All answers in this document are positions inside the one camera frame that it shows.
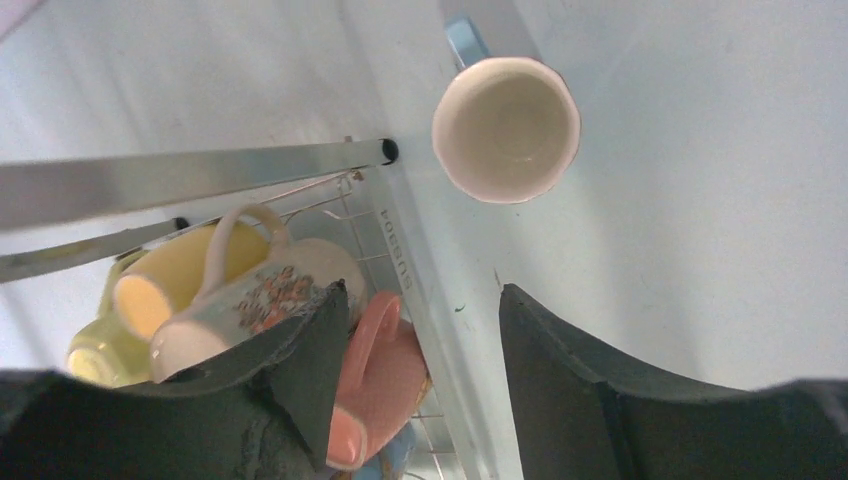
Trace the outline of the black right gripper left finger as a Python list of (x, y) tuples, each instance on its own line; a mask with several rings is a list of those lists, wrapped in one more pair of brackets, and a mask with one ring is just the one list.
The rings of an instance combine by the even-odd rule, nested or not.
[(5, 479), (311, 479), (348, 340), (336, 281), (293, 317), (161, 383), (1, 373)]

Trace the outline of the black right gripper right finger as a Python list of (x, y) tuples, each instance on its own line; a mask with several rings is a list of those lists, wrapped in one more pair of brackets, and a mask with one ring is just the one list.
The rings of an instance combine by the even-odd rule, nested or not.
[(500, 335), (527, 479), (843, 479), (847, 384), (743, 391), (655, 367), (514, 284)]

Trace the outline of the light blue faceted mug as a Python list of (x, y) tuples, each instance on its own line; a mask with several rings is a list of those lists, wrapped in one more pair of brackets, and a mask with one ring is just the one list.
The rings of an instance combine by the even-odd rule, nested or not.
[(467, 16), (445, 25), (459, 72), (432, 117), (433, 151), (453, 185), (485, 203), (518, 204), (550, 191), (577, 156), (582, 121), (554, 69), (493, 56)]

